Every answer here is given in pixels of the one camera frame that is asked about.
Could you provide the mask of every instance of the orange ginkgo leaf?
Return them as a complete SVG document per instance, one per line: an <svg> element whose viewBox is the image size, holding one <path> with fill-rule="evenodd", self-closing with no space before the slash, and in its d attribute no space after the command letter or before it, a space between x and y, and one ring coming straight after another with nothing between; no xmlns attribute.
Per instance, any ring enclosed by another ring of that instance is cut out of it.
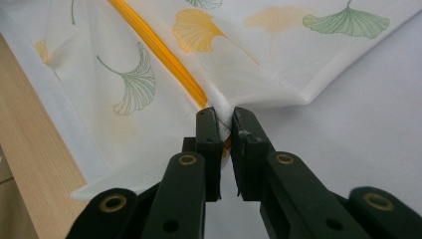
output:
<svg viewBox="0 0 422 239"><path fill-rule="evenodd" d="M290 27L301 26L302 19L308 14L310 10L297 6L269 7L248 17L244 24L263 27L274 37Z"/></svg>
<svg viewBox="0 0 422 239"><path fill-rule="evenodd" d="M210 14L199 9L186 9L178 12L176 23L173 26L173 35L179 41L180 49L186 53L212 52L211 43L218 36L225 37L239 47L214 24L212 18ZM240 49L259 65L249 53Z"/></svg>

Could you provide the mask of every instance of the white cloth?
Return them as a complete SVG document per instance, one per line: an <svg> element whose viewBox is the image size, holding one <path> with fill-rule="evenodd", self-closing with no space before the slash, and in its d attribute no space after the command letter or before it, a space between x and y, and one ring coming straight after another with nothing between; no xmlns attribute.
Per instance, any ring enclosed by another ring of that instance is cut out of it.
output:
<svg viewBox="0 0 422 239"><path fill-rule="evenodd" d="M149 187L159 180L170 156L180 150L183 137L194 134L194 114L198 108L106 1L32 2L43 4L36 9L46 12L47 17L35 21L31 27L27 24L31 15L25 13L39 13L29 11L28 3L12 1L2 7L25 28L23 31L34 45L48 50L46 64L57 74L100 159L109 168L109 172L105 170L74 196L91 198L117 186L136 192ZM234 106L283 107L309 103L352 62L422 7L415 0L399 3L354 0L350 5L346 1L278 1L277 4L232 1L208 10L185 1L171 5L164 1L126 2L194 76L205 91L208 104L216 108L227 128ZM360 12L350 13L350 8ZM177 39L180 34L172 29L176 15L186 9L214 16L212 25L222 36L211 39L213 52L187 53L186 49L180 49ZM273 20L280 13L288 14L287 19L292 21L286 26L279 23L283 27L274 29L263 18L271 15ZM368 33L351 22L357 29L352 33L341 26L334 27L334 31L329 24L338 15L330 17L328 23L322 17L335 13L370 16L384 25L382 30ZM148 85L154 86L153 97L146 93L149 90L129 86L130 74L124 75L129 80L123 77L123 73L135 69L141 57L143 63L150 63L147 67L151 71L141 76L154 78ZM136 101L130 94L137 91L144 91L149 97ZM142 107L129 103L141 103Z"/></svg>

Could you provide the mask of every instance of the fabric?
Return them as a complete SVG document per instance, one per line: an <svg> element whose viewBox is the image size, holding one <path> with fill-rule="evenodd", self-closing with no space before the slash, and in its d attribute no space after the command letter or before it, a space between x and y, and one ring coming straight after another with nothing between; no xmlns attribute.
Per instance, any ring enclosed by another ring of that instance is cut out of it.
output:
<svg viewBox="0 0 422 239"><path fill-rule="evenodd" d="M140 192L153 185L183 137L194 135L195 113L204 106L217 110L225 139L235 106L309 103L422 7L415 0L32 2L46 18L31 28L23 14L30 11L17 7L27 3L2 7L27 26L109 170L73 194L83 199L111 187ZM124 5L173 61L130 28L116 11ZM169 66L175 61L185 71Z"/></svg>

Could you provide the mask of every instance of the metal rivet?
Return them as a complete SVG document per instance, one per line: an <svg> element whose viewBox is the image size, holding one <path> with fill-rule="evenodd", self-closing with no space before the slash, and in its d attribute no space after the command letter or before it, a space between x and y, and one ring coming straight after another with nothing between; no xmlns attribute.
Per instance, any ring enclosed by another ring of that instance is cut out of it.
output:
<svg viewBox="0 0 422 239"><path fill-rule="evenodd" d="M179 163L182 165L192 165L196 162L196 157L192 155L183 155L179 157Z"/></svg>
<svg viewBox="0 0 422 239"><path fill-rule="evenodd" d="M287 154L277 154L276 160L282 164L293 164L295 162L295 160Z"/></svg>
<svg viewBox="0 0 422 239"><path fill-rule="evenodd" d="M368 192L363 195L363 199L365 202L372 207L381 210L381 211L392 211L394 208L393 203L388 200L388 198L385 198L384 196L374 193L374 192Z"/></svg>
<svg viewBox="0 0 422 239"><path fill-rule="evenodd" d="M127 199L124 195L115 193L107 196L100 203L100 210L102 212L111 213L121 210L126 204Z"/></svg>

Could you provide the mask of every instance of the screw hole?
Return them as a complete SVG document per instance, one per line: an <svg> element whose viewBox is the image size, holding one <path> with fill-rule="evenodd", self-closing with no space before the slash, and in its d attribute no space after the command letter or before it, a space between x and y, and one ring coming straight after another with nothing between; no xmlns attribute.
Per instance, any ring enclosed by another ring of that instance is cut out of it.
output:
<svg viewBox="0 0 422 239"><path fill-rule="evenodd" d="M122 194L109 195L100 203L100 210L106 213L117 212L124 207L126 202L127 199Z"/></svg>
<svg viewBox="0 0 422 239"><path fill-rule="evenodd" d="M176 220L168 220L162 224L162 229L167 233L173 233L179 229L179 223Z"/></svg>
<svg viewBox="0 0 422 239"><path fill-rule="evenodd" d="M332 218L327 218L325 221L325 224L326 226L328 226L329 228L335 231L341 231L343 228L342 224L339 221Z"/></svg>

